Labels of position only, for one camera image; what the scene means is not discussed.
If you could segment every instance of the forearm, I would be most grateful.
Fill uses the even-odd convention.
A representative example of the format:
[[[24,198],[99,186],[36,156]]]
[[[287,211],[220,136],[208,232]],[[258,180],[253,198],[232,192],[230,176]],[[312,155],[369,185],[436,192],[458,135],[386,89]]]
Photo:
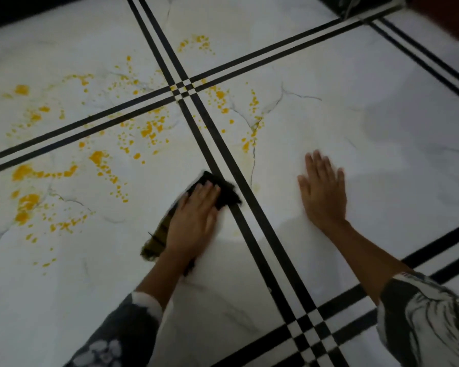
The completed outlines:
[[[384,286],[395,274],[412,271],[406,264],[362,236],[348,222],[330,226],[324,233],[343,255],[376,305]]]
[[[165,309],[188,263],[182,255],[166,250],[135,291],[153,296]]]

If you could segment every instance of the white square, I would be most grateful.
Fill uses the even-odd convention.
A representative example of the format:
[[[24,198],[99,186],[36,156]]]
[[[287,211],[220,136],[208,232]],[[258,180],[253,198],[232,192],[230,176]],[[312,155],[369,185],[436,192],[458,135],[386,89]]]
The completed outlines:
[[[335,342],[335,339],[333,339],[333,336],[328,336],[324,340],[322,340],[323,346],[326,349],[326,351],[331,351],[332,349],[337,347],[337,343]]]
[[[304,337],[306,337],[306,340],[308,340],[308,343],[310,345],[316,344],[318,341],[320,341],[320,337],[316,333],[316,330],[314,328],[306,331],[304,333]]]
[[[320,324],[323,322],[323,318],[320,315],[318,309],[313,310],[311,313],[308,314],[308,317],[313,324],[313,326],[316,326],[317,324]]]
[[[306,363],[310,363],[315,360],[315,355],[310,348],[307,348],[305,351],[301,352],[301,357],[304,359]]]
[[[318,364],[320,367],[334,367],[330,357],[328,357],[328,354],[322,355],[318,358]]]
[[[289,328],[293,338],[302,334],[301,327],[298,325],[298,321],[294,321],[291,324],[288,324],[287,328]]]

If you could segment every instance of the tiled floor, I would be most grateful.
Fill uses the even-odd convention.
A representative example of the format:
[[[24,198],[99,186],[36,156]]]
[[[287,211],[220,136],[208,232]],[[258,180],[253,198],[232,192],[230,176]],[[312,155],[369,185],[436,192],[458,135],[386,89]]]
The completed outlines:
[[[322,149],[356,228],[459,292],[459,42],[391,7],[82,0],[0,29],[0,366],[64,363],[204,169],[244,203],[150,365],[398,365],[296,184]]]

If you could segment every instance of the white sleeve cuff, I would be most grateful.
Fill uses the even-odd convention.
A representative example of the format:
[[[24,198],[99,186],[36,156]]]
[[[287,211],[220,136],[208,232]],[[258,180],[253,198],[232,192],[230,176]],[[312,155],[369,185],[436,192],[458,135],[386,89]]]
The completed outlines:
[[[158,323],[161,322],[161,318],[163,317],[163,309],[161,308],[158,300],[156,300],[151,295],[137,291],[133,291],[131,293],[131,297],[133,298],[133,304],[147,308],[148,314],[153,316],[154,319],[158,321]]]

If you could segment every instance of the patterned shirt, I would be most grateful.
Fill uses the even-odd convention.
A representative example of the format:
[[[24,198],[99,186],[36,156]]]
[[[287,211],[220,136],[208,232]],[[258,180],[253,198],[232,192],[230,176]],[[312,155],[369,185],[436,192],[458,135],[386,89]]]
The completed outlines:
[[[162,317],[159,303],[129,294],[65,367],[145,367]],[[381,342],[405,367],[459,367],[459,296],[420,273],[394,276],[377,309]]]

